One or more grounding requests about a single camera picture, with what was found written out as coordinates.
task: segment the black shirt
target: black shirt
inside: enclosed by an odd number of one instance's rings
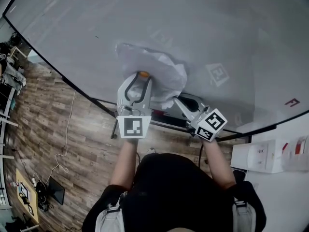
[[[82,230],[94,232],[100,212],[116,204],[123,187],[108,186],[89,211]],[[250,182],[221,189],[191,160],[173,154],[153,154],[138,166],[133,189],[121,201],[126,232],[233,231],[234,197],[256,211],[256,232],[266,224],[263,206]]]

